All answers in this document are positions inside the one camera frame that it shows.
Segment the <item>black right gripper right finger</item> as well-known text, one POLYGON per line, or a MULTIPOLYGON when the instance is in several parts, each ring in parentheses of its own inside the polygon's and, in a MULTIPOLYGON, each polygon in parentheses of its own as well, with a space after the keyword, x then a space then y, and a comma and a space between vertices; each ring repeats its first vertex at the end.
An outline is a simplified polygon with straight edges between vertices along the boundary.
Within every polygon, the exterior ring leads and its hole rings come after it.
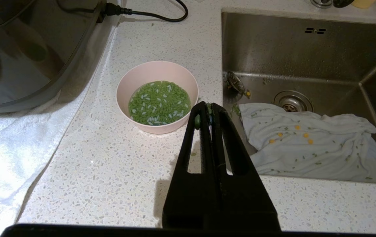
POLYGON ((277 211, 229 114, 216 103, 211 108, 218 218, 227 229, 280 230, 277 211))

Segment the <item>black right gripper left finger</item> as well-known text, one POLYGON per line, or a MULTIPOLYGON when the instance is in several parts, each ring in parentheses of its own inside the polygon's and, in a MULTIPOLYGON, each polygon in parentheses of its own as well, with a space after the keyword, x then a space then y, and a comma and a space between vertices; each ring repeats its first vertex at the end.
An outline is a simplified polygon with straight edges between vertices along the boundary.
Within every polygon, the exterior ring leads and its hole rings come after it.
POLYGON ((163 207, 163 228, 202 229, 217 210, 216 176, 208 122, 206 102, 193 106, 163 207), (188 165, 197 127, 200 129, 201 173, 189 173, 188 165))

